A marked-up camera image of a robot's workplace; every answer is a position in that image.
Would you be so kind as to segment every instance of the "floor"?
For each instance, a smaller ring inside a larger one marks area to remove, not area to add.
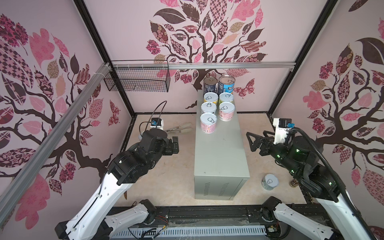
[[[138,115],[128,147],[139,142],[139,124],[148,121],[150,115]],[[243,136],[251,178],[244,184],[232,201],[197,200],[194,198],[194,158],[195,158],[195,114],[164,114],[164,130],[191,122],[193,130],[189,133],[175,134],[179,137],[180,152],[172,156],[163,156],[154,169],[139,179],[128,191],[127,199],[122,196],[115,206],[130,206],[134,201],[149,199],[155,206],[181,205],[248,205],[262,204],[268,197],[275,196],[284,203],[305,204],[299,187],[292,188],[288,171],[277,166],[271,156],[260,156],[258,151],[251,152],[246,132],[262,135],[264,130],[273,131],[265,113],[239,114],[239,124]],[[261,179],[267,173],[273,173],[279,179],[279,186],[272,191],[261,186]]]

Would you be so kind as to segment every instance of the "pink wall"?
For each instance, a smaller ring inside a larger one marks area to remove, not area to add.
[[[0,14],[0,52],[7,56],[1,62],[20,68],[1,68],[3,193],[102,59],[71,1],[12,1]],[[2,226],[1,239],[57,239],[54,227],[92,195],[129,122],[118,92],[102,82]]]
[[[340,2],[274,117],[324,144],[368,225],[384,227],[384,2],[353,3]]]
[[[211,53],[213,62],[224,61],[225,58],[232,58],[231,62],[235,62],[239,61],[242,56],[247,57],[257,53],[259,60],[262,61],[294,61],[325,2],[324,0],[311,2],[305,0],[278,2],[266,0],[142,0],[114,1],[111,3],[98,0],[86,1],[86,4],[113,60],[154,59],[154,57],[162,55],[161,57],[169,61],[175,58],[175,62],[193,63],[209,62],[208,56]],[[215,9],[213,7],[225,4],[227,5],[226,8]],[[162,9],[176,11],[181,17],[167,18],[166,14],[156,14]],[[214,23],[212,31],[199,29],[195,32],[183,32],[186,30],[185,26],[197,28],[198,22],[203,23],[207,14],[210,21]],[[159,24],[164,29],[162,33],[166,32],[167,37],[163,40],[168,41],[172,54],[170,54],[168,46],[163,46],[164,44],[153,35],[150,21]],[[223,22],[227,23],[226,33],[222,39],[216,39],[214,43],[214,36],[223,30]],[[244,26],[250,23],[249,32],[244,34],[245,37],[241,39],[242,41],[245,39],[250,41],[244,41],[240,45],[253,42],[252,44],[258,44],[259,48],[254,47],[248,49],[247,52],[246,47],[243,48],[239,45],[239,41],[240,37],[243,36]],[[257,39],[251,38],[255,30],[261,31]],[[190,39],[177,39],[175,34],[188,34]],[[178,52],[175,49],[178,44],[185,49],[185,54],[183,51]],[[208,50],[213,44],[218,49],[216,51],[215,48]],[[234,60],[238,50],[239,58]],[[195,60],[195,57],[200,53],[202,53],[202,58],[198,61]],[[134,110],[136,112],[150,112],[158,103],[168,100],[165,111],[196,111],[196,107],[188,108],[188,106],[197,100],[196,90],[201,88],[201,81],[208,74],[208,71],[199,70],[199,76],[196,78],[193,77],[193,72],[194,70],[183,73],[171,72],[168,93],[127,92]],[[220,74],[228,73],[236,77],[235,87],[238,88],[238,92],[234,93],[234,96],[238,111],[267,111],[276,90],[287,74],[287,69],[248,69],[243,72],[217,70],[217,72]],[[175,78],[175,76],[184,74],[186,75],[185,81]]]

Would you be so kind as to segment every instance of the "tin can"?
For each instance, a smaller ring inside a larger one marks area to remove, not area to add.
[[[203,79],[203,83],[204,83],[204,94],[209,92],[212,92],[212,93],[216,92],[216,88],[217,88],[216,78],[211,76],[206,77]]]
[[[235,78],[229,75],[221,75],[218,78],[217,94],[232,93],[235,85]]]
[[[205,133],[213,133],[216,129],[217,117],[213,113],[203,113],[200,116],[200,127]]]
[[[216,104],[211,103],[211,102],[205,102],[201,104],[201,114],[203,113],[213,113],[215,114],[216,112]]]
[[[262,179],[262,186],[266,190],[273,190],[275,187],[277,187],[277,185],[279,185],[279,180],[275,175],[271,173],[268,173]]]
[[[218,101],[218,95],[216,93],[205,93],[204,94],[204,102],[211,102],[214,104],[217,104]]]
[[[230,121],[235,113],[235,105],[230,102],[223,102],[218,106],[218,117],[223,121]]]
[[[233,95],[231,93],[220,93],[218,97],[218,104],[220,105],[223,102],[233,103]]]

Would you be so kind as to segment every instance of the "wire basket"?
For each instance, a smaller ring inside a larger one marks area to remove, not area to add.
[[[113,66],[117,77],[112,77],[114,72],[111,71],[104,78],[104,82],[109,91],[118,91],[116,81],[120,81],[125,91],[168,92],[170,83],[168,61],[157,63],[158,61],[155,60],[155,63],[153,60],[118,61],[119,64]]]

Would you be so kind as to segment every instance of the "black frame edge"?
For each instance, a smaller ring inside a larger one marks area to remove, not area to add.
[[[84,24],[87,27],[89,34],[91,35],[91,37],[92,37],[92,39],[96,45],[96,48],[98,49],[98,51],[100,53],[101,58],[103,59],[104,62],[109,63],[109,65],[112,69],[111,74],[113,75],[114,79],[118,79],[118,75],[117,75],[115,69],[113,68],[112,61],[109,58],[109,55],[107,53],[107,50],[106,50],[103,42],[101,41],[100,35],[96,29],[96,26],[93,23],[91,15],[88,12],[88,9],[85,5],[85,2],[83,0],[73,0],[73,2],[75,3],[75,5],[76,5],[76,7],[80,13],[81,18],[83,19]],[[135,115],[135,111],[133,110],[133,107],[132,107],[132,105],[128,99],[127,93],[124,91],[124,88],[123,88],[123,86],[119,80],[116,80],[115,84],[116,84],[116,87],[120,93],[120,96],[121,96],[125,106],[128,109],[129,114],[133,118]]]
[[[327,22],[329,16],[331,15],[335,5],[337,4],[338,0],[328,0],[325,4],[323,10],[321,11],[314,27],[311,30],[311,33],[309,34],[307,40],[305,41],[302,49],[300,50],[300,53],[298,57],[296,58],[296,65],[291,71],[288,76],[285,78],[281,88],[279,89],[278,94],[276,95],[275,99],[272,102],[271,107],[268,110],[268,114],[272,115],[273,112],[276,110],[278,104],[280,103],[281,99],[283,98],[285,92],[287,91],[289,85],[291,84],[293,78],[295,77],[298,69],[300,68],[301,64],[303,63],[305,57],[307,56],[309,50],[311,49],[314,41],[316,40],[317,36],[319,35],[321,29]]]

